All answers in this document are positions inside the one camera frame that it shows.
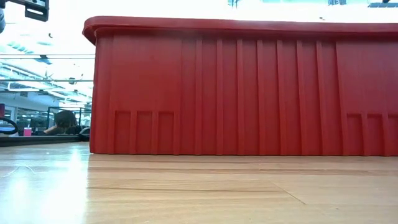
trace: hardwood floor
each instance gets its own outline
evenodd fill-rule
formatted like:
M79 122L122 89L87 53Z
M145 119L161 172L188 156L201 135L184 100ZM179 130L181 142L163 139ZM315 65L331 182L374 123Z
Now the hardwood floor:
M398 223L398 157L0 148L0 223Z

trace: dark hair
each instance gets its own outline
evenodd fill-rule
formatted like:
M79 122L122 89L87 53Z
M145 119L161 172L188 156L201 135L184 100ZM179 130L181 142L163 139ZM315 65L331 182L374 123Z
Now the dark hair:
M54 121L59 128L77 126L75 114L72 111L61 111L54 116Z

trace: bin rim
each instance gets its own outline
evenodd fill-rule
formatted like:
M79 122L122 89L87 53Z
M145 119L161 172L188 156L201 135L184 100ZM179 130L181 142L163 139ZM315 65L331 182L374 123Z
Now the bin rim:
M398 23L333 23L242 21L232 19L182 19L161 17L95 16L84 23L83 35L95 45L96 31L108 29L212 30L245 34L397 37Z

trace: ribbed plastic wall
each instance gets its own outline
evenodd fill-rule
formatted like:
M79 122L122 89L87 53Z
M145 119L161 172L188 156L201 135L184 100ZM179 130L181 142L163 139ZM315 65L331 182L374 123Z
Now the ribbed plastic wall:
M398 41L96 40L90 150L398 156Z

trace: red container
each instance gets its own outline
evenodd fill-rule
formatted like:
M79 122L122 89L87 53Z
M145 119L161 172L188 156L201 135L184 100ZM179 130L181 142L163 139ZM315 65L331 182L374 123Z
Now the red container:
M90 151L398 156L398 24L93 17Z

